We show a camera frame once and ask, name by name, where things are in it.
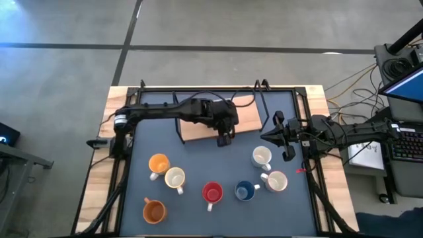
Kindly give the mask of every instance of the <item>computer monitor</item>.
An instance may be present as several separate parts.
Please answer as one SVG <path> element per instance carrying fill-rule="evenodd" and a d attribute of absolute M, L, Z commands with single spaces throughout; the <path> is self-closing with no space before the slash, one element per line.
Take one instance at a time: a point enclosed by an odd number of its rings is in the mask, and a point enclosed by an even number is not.
<path fill-rule="evenodd" d="M 0 122 L 0 143 L 15 146 L 20 132 Z"/>
<path fill-rule="evenodd" d="M 423 104 L 423 63 L 385 85 L 379 94 Z"/>

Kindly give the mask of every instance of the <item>keyboard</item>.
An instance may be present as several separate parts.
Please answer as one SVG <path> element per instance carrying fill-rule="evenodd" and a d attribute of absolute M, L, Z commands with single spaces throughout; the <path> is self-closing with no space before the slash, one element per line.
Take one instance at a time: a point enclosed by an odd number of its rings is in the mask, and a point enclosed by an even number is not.
<path fill-rule="evenodd" d="M 402 138 L 392 145 L 393 159 L 423 163 L 423 130 L 401 128 L 401 135 Z"/>

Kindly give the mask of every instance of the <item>wooden board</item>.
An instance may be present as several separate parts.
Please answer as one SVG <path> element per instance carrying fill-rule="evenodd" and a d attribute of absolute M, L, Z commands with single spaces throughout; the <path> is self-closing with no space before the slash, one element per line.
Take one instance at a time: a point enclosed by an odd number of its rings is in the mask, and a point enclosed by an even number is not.
<path fill-rule="evenodd" d="M 152 88 L 163 88 L 170 86 L 152 86 Z M 198 88 L 198 87 L 216 87 L 216 86 L 174 86 L 174 88 Z M 218 87 L 246 87 L 244 85 L 228 85 L 228 86 L 218 86 Z M 323 91 L 322 85 L 273 85 L 273 88 L 277 87 L 305 87 L 307 90 L 307 98 L 309 101 L 309 108 L 311 114 L 322 114 L 329 116 L 329 109 L 327 106 L 325 92 Z M 122 107 L 126 99 L 126 91 L 128 87 L 126 86 L 117 86 L 111 87 L 106 101 L 106 106 L 104 109 L 104 116 L 102 121 L 106 120 L 109 115 L 111 115 L 116 109 Z M 300 105 L 300 113 L 304 114 L 304 108 L 302 103 Z M 100 137 L 111 138 L 114 136 L 113 132 L 113 117 L 109 122 L 104 123 L 100 127 Z M 93 162 L 103 158 L 107 149 L 99 149 L 94 153 Z M 339 154 L 337 149 L 331 151 L 336 155 Z M 83 203 L 78 215 L 78 222 L 75 232 L 83 231 L 90 222 L 95 218 L 101 208 L 104 206 L 107 197 L 108 185 L 110 182 L 110 176 L 112 172 L 112 160 L 107 159 L 105 163 L 100 163 L 96 167 L 92 168 L 87 185 L 83 191 Z M 344 167 L 342 166 L 342 161 L 333 156 L 326 156 L 321 159 L 323 167 L 323 175 L 326 182 L 328 197 L 332 205 L 338 211 L 340 216 L 345 220 L 345 222 L 354 230 L 358 231 L 358 224 L 356 219 L 356 214 L 352 206 L 350 191 L 348 190 L 348 185 L 346 182 L 346 177 L 344 173 Z M 323 231 L 328 231 L 328 225 L 326 221 L 325 209 L 320 201 L 318 201 L 320 221 L 322 223 Z M 116 205 L 112 209 L 112 214 L 116 214 Z M 111 216 L 109 231 L 112 231 L 114 227 L 115 217 Z"/>
<path fill-rule="evenodd" d="M 237 106 L 246 105 L 253 100 L 253 96 L 235 97 L 233 103 Z M 260 116 L 258 115 L 257 104 L 254 101 L 250 106 L 237 108 L 239 123 L 235 126 L 235 133 L 259 130 L 262 127 Z M 206 125 L 179 120 L 180 135 L 184 141 L 193 139 L 217 137 L 217 130 L 208 128 Z"/>

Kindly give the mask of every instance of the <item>gray tabletop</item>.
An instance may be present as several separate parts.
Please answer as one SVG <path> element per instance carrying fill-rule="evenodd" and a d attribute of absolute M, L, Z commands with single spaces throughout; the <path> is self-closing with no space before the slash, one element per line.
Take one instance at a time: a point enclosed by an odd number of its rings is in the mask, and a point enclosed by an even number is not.
<path fill-rule="evenodd" d="M 179 93 L 186 98 L 191 93 Z M 228 98 L 232 93 L 220 93 Z M 286 118 L 295 116 L 291 93 L 265 93 L 270 116 L 282 110 Z M 212 95 L 202 95 L 214 99 Z M 143 102 L 171 102 L 170 93 L 145 93 Z M 256 97 L 262 121 L 266 115 L 259 96 Z M 264 131 L 274 127 L 268 122 Z M 260 180 L 262 169 L 253 167 L 251 153 L 256 146 L 264 145 L 272 152 L 272 170 L 280 170 L 288 178 L 288 187 L 279 193 L 271 193 Z M 293 143 L 297 156 L 290 162 L 282 159 L 282 148 L 260 139 L 260 132 L 237 134 L 232 144 L 217 147 L 215 139 L 199 139 L 181 144 L 172 119 L 146 120 L 138 124 L 130 167 L 128 189 L 120 235 L 225 235 L 225 236 L 290 236 L 315 235 L 313 211 L 307 180 L 304 173 L 296 173 L 301 167 L 300 146 Z M 163 176 L 149 180 L 150 156 L 164 153 L 172 167 L 184 169 L 186 184 L 184 194 L 166 186 Z M 249 202 L 238 201 L 234 188 L 238 181 L 249 180 L 259 184 L 255 197 Z M 208 181 L 219 182 L 223 187 L 223 199 L 207 211 L 202 198 L 202 188 Z M 166 219 L 157 224 L 146 223 L 142 216 L 143 199 L 159 200 L 167 208 Z"/>

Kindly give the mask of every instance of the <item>blue mug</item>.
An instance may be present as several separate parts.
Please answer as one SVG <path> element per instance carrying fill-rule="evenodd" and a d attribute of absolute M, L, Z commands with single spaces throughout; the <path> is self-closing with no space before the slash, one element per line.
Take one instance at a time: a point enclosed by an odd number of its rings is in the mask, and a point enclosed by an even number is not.
<path fill-rule="evenodd" d="M 241 201 L 249 201 L 254 198 L 256 190 L 260 188 L 260 185 L 252 184 L 249 181 L 239 181 L 235 186 L 235 196 Z"/>

